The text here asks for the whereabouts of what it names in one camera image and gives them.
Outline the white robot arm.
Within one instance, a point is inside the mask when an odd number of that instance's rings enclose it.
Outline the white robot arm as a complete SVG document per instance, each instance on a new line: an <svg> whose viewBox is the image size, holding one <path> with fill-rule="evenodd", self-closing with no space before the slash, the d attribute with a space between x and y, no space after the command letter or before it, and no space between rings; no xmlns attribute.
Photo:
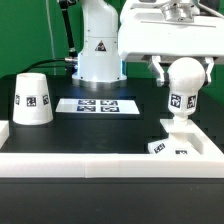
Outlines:
<svg viewBox="0 0 224 224"><path fill-rule="evenodd" d="M104 0L57 0L67 32L72 79L97 87L126 80L122 63L146 62L159 86L169 83L162 66L192 57L205 68L224 64L224 15L202 0L126 0L117 12ZM68 8L80 3L84 46L74 47Z"/></svg>

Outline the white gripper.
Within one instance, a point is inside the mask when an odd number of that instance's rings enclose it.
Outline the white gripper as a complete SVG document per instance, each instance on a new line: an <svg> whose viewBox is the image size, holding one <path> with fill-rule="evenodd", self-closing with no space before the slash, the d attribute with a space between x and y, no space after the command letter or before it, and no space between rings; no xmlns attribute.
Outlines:
<svg viewBox="0 0 224 224"><path fill-rule="evenodd" d="M148 68L159 87L165 84L160 56L206 57L205 84L210 84L214 59L224 63L224 20L196 16L193 23L170 22L164 20L159 9L132 9L121 22L118 53L127 62L140 62L151 56Z"/></svg>

